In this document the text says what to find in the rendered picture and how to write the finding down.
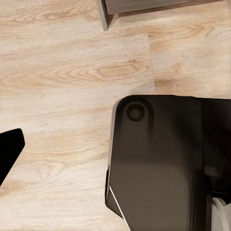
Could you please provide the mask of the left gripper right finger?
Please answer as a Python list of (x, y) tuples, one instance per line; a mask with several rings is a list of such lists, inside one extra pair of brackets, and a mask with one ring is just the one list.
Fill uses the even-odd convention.
[(231, 129), (219, 129), (216, 145), (231, 166)]

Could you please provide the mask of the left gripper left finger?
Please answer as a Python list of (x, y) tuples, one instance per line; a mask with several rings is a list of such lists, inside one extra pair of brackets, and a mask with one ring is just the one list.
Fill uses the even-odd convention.
[(0, 133), (0, 186), (25, 147), (20, 128)]

